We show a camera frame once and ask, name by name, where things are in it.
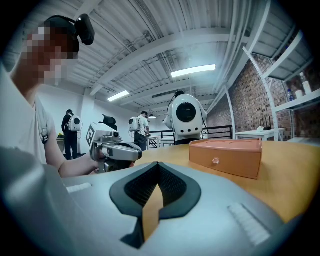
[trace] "fluorescent light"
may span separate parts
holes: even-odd
[[[120,93],[108,98],[108,101],[113,102],[113,101],[115,101],[115,100],[117,100],[117,99],[119,99],[121,97],[124,97],[124,96],[126,96],[128,94],[129,94],[129,92],[127,90],[125,90],[123,92],[120,92]]]
[[[205,65],[205,66],[195,66],[187,69],[182,69],[179,71],[175,71],[171,73],[171,76],[173,78],[192,74],[192,73],[197,73],[197,72],[202,72],[202,71],[212,71],[216,69],[216,65]]]

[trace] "brick wall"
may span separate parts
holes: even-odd
[[[270,60],[261,56],[254,56],[261,71],[264,73],[272,65]],[[312,91],[320,88],[320,73],[315,64],[310,65],[303,72],[310,82]],[[288,83],[282,84],[276,79],[267,78],[267,84],[273,96],[275,106],[287,102],[287,90],[290,88],[295,97],[295,91],[302,88],[299,77],[295,77]],[[235,131],[244,132],[256,130],[261,119],[267,118],[267,123],[274,127],[270,102],[261,78],[251,61],[248,61],[240,73],[234,85],[229,89],[232,102]],[[296,137],[320,138],[320,104],[294,111],[293,122]],[[290,111],[284,110],[277,113],[279,128],[284,128],[284,140],[292,138]],[[224,96],[207,118],[210,126],[223,126],[231,124],[231,116],[227,97]]]

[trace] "person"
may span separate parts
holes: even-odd
[[[149,135],[150,128],[148,123],[148,113],[145,111],[141,112],[141,115],[137,117],[139,120],[140,130],[134,133],[134,142],[141,148],[142,151],[147,150],[147,138],[146,135]]]
[[[71,117],[74,116],[74,113],[71,109],[68,109],[66,111],[66,114],[62,121],[62,131],[64,133],[64,148],[65,148],[65,158],[67,160],[71,160],[71,148],[72,148],[72,159],[78,158],[77,153],[77,135],[78,133],[76,131],[70,131],[69,129],[69,121]]]
[[[56,167],[62,178],[88,175],[99,166],[90,153],[66,160],[57,143],[53,118],[43,108],[37,90],[47,79],[55,78],[66,60],[77,59],[79,48],[75,27],[54,17],[28,35],[10,77],[0,63],[0,107],[6,110],[1,115],[5,121],[0,124],[0,146],[31,153],[42,164]],[[38,111],[46,115],[47,140],[40,136]]]
[[[174,97],[177,98],[180,95],[185,94],[182,90],[179,90],[175,93]],[[196,102],[198,103],[199,110],[201,112],[201,126],[203,125],[203,122],[207,120],[207,112],[204,110],[202,107],[201,103],[199,100],[195,99]],[[173,124],[173,103],[170,103],[168,106],[168,111],[167,115],[164,119],[164,124],[170,129],[173,130],[174,124]],[[185,136],[180,136],[176,132],[174,132],[174,145],[183,145],[183,144],[189,144],[192,141],[200,140],[201,139],[201,134],[192,134],[192,135],[185,135]]]

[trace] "black railing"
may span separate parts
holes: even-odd
[[[225,131],[210,132],[211,130],[218,130],[218,129],[225,129]],[[209,139],[221,139],[221,138],[230,138],[231,140],[233,139],[232,125],[224,125],[224,126],[215,126],[215,127],[203,128],[202,133],[204,135],[230,134],[228,136],[220,136],[220,137],[208,136]],[[161,139],[163,139],[164,137],[173,137],[174,136],[174,133],[173,133],[172,130],[150,131],[150,134],[161,134],[161,135],[158,135],[158,136],[161,136]]]

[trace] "ceiling light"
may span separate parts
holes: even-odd
[[[171,76],[173,78],[192,74],[192,73],[197,73],[197,72],[202,72],[202,71],[212,71],[216,69],[216,65],[205,65],[205,66],[195,66],[187,69],[182,69],[179,71],[175,71],[171,73]]]
[[[113,102],[113,101],[115,101],[115,100],[117,100],[117,99],[119,99],[121,97],[124,97],[124,96],[126,96],[128,94],[129,94],[129,92],[127,90],[125,90],[123,92],[120,92],[120,93],[108,98],[108,101]]]

